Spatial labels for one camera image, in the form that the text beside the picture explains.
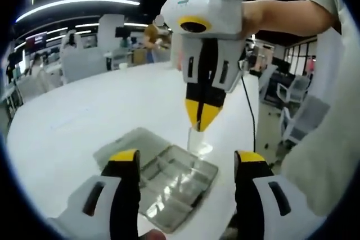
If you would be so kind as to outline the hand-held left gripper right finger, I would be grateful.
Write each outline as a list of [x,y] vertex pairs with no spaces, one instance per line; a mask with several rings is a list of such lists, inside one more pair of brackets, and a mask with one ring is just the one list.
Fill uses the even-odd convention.
[[234,161],[238,239],[308,239],[323,224],[305,195],[261,155],[236,151]]

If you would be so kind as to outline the person's left hand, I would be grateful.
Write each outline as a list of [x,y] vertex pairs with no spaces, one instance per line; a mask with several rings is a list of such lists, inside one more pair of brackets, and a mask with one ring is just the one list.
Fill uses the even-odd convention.
[[157,229],[151,229],[142,236],[139,236],[139,240],[166,240],[166,236]]

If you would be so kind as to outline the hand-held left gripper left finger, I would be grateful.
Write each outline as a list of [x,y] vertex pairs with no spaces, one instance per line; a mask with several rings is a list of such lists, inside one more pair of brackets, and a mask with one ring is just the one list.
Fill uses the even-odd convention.
[[140,152],[112,155],[68,198],[66,209],[49,223],[63,239],[138,239]]

